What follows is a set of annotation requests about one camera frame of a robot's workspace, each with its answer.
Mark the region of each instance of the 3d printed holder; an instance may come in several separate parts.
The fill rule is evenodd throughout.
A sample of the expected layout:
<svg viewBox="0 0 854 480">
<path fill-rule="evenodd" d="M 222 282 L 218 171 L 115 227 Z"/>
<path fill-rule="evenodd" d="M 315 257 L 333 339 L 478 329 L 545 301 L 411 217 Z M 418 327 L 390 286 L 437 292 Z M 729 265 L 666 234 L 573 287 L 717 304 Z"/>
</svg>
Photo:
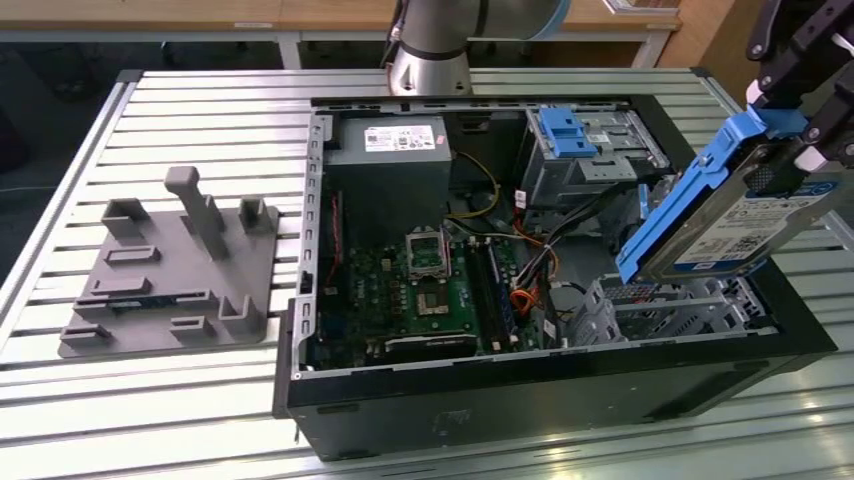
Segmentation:
<svg viewBox="0 0 854 480">
<path fill-rule="evenodd" d="M 148 213 L 135 198 L 107 205 L 110 235 L 62 332 L 60 356 L 265 338 L 279 213 L 261 198 L 220 211 L 198 184 L 195 167 L 170 169 L 164 185 L 186 213 Z"/>
</svg>

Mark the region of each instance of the metal grid table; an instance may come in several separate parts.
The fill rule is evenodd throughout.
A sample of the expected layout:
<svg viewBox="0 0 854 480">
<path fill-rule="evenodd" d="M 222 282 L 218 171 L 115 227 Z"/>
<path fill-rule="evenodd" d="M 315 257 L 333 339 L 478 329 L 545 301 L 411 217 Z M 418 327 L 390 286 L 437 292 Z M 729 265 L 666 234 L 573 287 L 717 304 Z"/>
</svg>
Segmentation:
<svg viewBox="0 0 854 480">
<path fill-rule="evenodd" d="M 478 70 L 474 84 L 481 94 L 655 94 L 697 149 L 737 108 L 686 70 Z M 294 423 L 270 418 L 277 320 L 250 348 L 59 358 L 59 330 L 106 235 L 106 202 L 136 196 L 150 211 L 178 208 L 160 183 L 171 165 L 196 165 L 220 207 L 244 194 L 279 207 L 271 310 L 286 308 L 307 99 L 381 96 L 383 85 L 374 70 L 150 72 L 116 85 L 0 292 L 0 478 L 854 474 L 854 240 L 833 214 L 776 259 L 841 351 L 697 418 L 325 465 L 295 441 Z"/>
</svg>

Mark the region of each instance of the red cable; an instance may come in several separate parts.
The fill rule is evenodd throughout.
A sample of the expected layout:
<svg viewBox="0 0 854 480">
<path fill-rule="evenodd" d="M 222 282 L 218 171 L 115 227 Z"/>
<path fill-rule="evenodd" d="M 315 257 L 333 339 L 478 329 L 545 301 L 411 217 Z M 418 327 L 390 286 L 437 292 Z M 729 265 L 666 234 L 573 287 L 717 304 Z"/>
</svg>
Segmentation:
<svg viewBox="0 0 854 480">
<path fill-rule="evenodd" d="M 333 283 L 333 276 L 339 265 L 339 257 L 342 256 L 342 242 L 338 234 L 338 195 L 333 195 L 333 239 L 335 240 L 335 258 L 333 259 L 333 269 L 326 276 L 326 286 Z"/>
</svg>

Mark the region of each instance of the white sticker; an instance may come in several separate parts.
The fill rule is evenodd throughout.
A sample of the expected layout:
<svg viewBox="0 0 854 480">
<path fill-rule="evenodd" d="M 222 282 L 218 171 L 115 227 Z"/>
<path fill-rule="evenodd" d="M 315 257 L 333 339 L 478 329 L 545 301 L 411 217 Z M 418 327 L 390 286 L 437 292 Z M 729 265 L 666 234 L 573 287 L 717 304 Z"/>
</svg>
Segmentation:
<svg viewBox="0 0 854 480">
<path fill-rule="evenodd" d="M 143 304 L 142 302 L 127 300 L 124 302 L 108 303 L 107 306 L 110 308 L 139 308 L 143 306 Z"/>
<path fill-rule="evenodd" d="M 555 340 L 558 339 L 558 329 L 555 327 L 555 324 L 549 320 L 543 320 L 543 332 L 546 332 L 546 335 L 549 335 Z"/>
<path fill-rule="evenodd" d="M 590 143 L 611 143 L 607 135 L 597 135 L 593 133 L 587 134 L 587 140 L 590 140 Z"/>
<path fill-rule="evenodd" d="M 370 127 L 365 130 L 366 152 L 435 150 L 437 142 L 430 125 Z"/>
<path fill-rule="evenodd" d="M 746 260 L 786 228 L 789 216 L 825 198 L 836 186 L 805 183 L 789 198 L 742 198 L 685 251 L 676 268 L 709 270 Z"/>
<path fill-rule="evenodd" d="M 517 200 L 517 208 L 527 208 L 529 194 L 525 190 L 517 190 L 514 194 Z"/>
<path fill-rule="evenodd" d="M 273 23 L 235 22 L 235 28 L 273 28 Z"/>
</svg>

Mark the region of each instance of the drive label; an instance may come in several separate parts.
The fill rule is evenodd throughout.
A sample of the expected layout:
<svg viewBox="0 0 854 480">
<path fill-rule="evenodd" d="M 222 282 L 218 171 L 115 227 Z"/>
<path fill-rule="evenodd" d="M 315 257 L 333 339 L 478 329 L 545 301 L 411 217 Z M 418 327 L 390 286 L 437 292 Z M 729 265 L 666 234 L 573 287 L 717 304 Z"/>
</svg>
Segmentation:
<svg viewBox="0 0 854 480">
<path fill-rule="evenodd" d="M 365 130 L 366 152 L 435 150 L 437 141 L 430 125 L 370 127 Z"/>
<path fill-rule="evenodd" d="M 837 182 L 806 182 L 789 198 L 748 194 L 685 251 L 677 270 L 730 269 L 740 265 L 784 231 L 789 216 L 817 203 Z"/>
</svg>

